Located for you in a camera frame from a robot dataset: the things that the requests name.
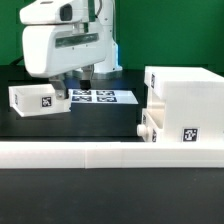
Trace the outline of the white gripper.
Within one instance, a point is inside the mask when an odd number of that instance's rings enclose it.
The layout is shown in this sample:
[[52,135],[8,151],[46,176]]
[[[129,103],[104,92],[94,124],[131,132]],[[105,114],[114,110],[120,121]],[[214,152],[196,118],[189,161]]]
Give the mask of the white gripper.
[[99,22],[91,22],[87,33],[72,24],[27,26],[22,44],[26,70],[32,77],[50,77],[58,100],[69,98],[64,76],[59,74],[82,67],[80,88],[90,89],[92,64],[106,58],[106,39]]

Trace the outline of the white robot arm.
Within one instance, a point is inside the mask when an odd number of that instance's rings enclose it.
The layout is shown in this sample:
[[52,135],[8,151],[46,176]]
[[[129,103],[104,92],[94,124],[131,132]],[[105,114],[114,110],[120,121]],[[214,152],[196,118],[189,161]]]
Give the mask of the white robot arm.
[[27,72],[47,78],[64,100],[63,75],[81,70],[80,87],[91,88],[94,73],[119,71],[113,38],[114,0],[35,0],[20,10]]

